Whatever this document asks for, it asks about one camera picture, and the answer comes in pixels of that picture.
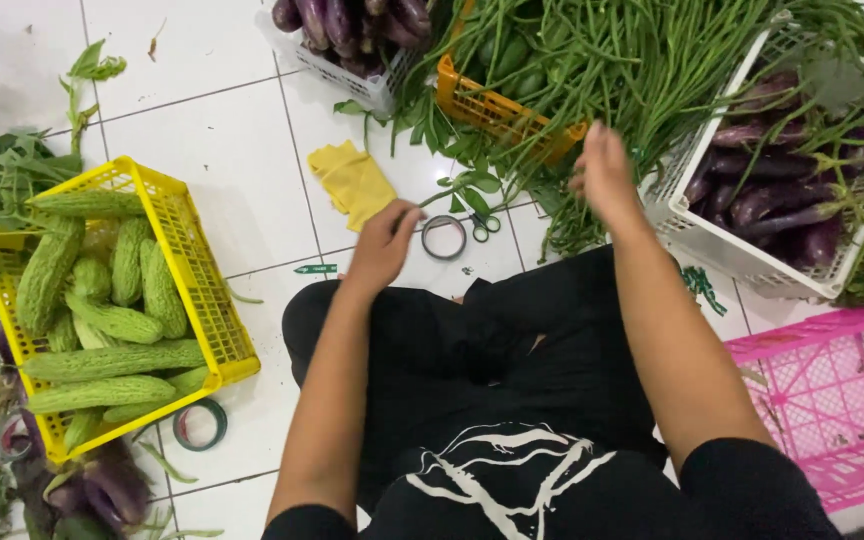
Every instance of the knee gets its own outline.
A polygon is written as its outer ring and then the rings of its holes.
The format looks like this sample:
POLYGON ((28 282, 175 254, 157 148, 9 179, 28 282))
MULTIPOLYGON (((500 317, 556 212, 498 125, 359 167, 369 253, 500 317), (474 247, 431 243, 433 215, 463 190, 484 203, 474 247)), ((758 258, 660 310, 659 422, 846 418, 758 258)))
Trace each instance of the knee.
POLYGON ((286 345, 301 347, 311 340, 311 346, 315 346, 338 287, 336 279, 316 281, 289 300, 282 313, 282 338, 286 345))

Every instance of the scissors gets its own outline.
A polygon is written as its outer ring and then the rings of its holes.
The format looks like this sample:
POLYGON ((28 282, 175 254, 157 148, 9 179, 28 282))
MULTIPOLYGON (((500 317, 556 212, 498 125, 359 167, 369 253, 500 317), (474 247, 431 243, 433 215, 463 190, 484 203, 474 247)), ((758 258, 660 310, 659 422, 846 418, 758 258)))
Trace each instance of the scissors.
POLYGON ((462 201, 465 210, 468 211, 468 217, 472 219, 472 238, 476 242, 484 242, 489 239, 489 233, 498 233, 502 227, 502 223, 495 215, 485 215, 477 212, 469 207, 469 204, 462 201))

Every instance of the yellow cloth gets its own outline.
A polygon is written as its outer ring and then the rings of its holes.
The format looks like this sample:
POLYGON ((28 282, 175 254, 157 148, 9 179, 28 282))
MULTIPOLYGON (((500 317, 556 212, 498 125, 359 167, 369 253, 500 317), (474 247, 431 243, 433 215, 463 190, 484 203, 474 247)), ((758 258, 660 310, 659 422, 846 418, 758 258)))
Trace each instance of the yellow cloth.
POLYGON ((338 147, 325 145, 309 153, 307 160, 336 210, 348 214, 345 227, 356 233, 362 232, 367 219, 398 198, 376 160, 368 152, 356 150, 353 141, 338 147))

